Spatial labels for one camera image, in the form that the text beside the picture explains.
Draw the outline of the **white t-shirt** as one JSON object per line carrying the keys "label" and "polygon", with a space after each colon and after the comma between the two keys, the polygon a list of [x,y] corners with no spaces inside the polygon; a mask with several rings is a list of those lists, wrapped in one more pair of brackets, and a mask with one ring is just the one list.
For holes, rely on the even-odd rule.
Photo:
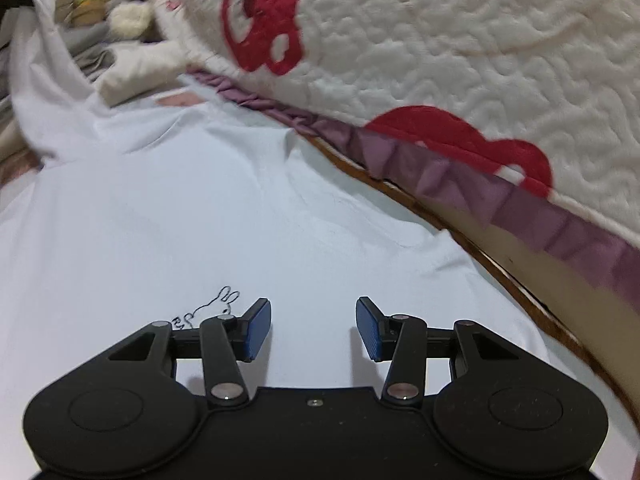
{"label": "white t-shirt", "polygon": [[378,382],[356,299],[435,326],[474,318],[536,356],[567,355],[447,234],[337,171],[295,131],[199,88],[198,104],[100,107],[53,21],[21,10],[18,120],[43,154],[1,215],[1,474],[37,469],[22,435],[43,386],[142,325],[180,327],[265,296],[274,332],[252,385]]}

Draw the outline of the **white quilt red bears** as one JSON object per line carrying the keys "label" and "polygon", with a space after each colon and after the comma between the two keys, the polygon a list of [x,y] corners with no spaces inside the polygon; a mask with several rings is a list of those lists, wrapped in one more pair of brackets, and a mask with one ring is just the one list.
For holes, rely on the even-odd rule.
{"label": "white quilt red bears", "polygon": [[203,70],[480,176],[451,203],[639,300],[639,0],[151,0]]}

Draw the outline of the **white plush toy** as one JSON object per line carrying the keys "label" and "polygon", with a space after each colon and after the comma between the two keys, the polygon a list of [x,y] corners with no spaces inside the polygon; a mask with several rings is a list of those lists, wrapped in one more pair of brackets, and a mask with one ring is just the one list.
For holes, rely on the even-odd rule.
{"label": "white plush toy", "polygon": [[139,40],[150,29],[152,6],[144,0],[73,0],[70,24],[75,27],[107,24],[116,41]]}

